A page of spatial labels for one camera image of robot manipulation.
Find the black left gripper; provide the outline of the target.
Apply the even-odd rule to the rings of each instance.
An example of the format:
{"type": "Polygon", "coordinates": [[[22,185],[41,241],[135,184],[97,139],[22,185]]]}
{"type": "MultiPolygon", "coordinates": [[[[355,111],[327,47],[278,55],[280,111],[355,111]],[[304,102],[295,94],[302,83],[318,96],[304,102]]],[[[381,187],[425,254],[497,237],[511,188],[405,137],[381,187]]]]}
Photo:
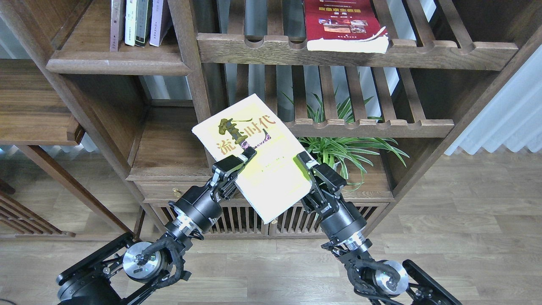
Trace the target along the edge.
{"type": "Polygon", "coordinates": [[[256,154],[253,147],[246,147],[242,154],[216,162],[204,186],[192,186],[176,202],[170,201],[177,217],[169,222],[169,233],[207,233],[222,215],[219,203],[231,198],[239,172],[256,154]]]}

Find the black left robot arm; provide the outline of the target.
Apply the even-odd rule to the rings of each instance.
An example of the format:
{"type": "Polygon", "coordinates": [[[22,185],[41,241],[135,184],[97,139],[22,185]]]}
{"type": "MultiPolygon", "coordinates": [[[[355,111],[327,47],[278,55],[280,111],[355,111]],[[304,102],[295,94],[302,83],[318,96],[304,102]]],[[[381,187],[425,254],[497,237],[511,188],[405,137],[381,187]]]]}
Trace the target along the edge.
{"type": "Polygon", "coordinates": [[[241,155],[216,162],[204,186],[192,186],[177,201],[170,201],[177,217],[166,224],[157,241],[136,242],[133,234],[125,233],[62,272],[57,278],[60,304],[139,305],[154,291],[187,281],[191,273],[184,268],[184,254],[192,240],[203,240],[222,216],[219,203],[231,198],[238,174],[255,155],[248,147],[241,155]],[[111,286],[111,278],[120,270],[143,284],[125,298],[111,286]]]}

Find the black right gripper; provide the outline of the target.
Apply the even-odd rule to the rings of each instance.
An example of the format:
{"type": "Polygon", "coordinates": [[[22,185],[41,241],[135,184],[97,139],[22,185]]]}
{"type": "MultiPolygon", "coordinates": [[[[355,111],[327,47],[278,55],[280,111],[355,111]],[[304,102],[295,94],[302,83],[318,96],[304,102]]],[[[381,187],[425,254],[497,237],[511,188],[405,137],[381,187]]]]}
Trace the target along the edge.
{"type": "Polygon", "coordinates": [[[368,240],[362,230],[367,222],[351,202],[346,202],[341,190],[346,185],[342,178],[327,164],[319,164],[308,152],[296,155],[300,168],[308,172],[311,188],[302,198],[307,213],[316,212],[320,228],[329,238],[323,248],[345,246],[349,251],[368,251],[368,240]]]}

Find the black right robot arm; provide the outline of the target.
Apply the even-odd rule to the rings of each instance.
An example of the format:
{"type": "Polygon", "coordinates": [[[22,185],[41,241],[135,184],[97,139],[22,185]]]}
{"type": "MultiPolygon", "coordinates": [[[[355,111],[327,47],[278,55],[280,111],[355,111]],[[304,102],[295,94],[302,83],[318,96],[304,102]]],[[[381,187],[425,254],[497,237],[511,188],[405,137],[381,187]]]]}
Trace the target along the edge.
{"type": "Polygon", "coordinates": [[[302,199],[304,210],[320,217],[320,228],[329,238],[322,248],[344,264],[355,294],[366,297],[373,305],[396,305],[395,298],[402,293],[407,293],[414,305],[459,304],[457,298],[411,260],[374,260],[368,253],[371,241],[362,233],[367,222],[341,194],[346,180],[306,151],[298,154],[297,159],[311,181],[311,189],[302,199]]]}

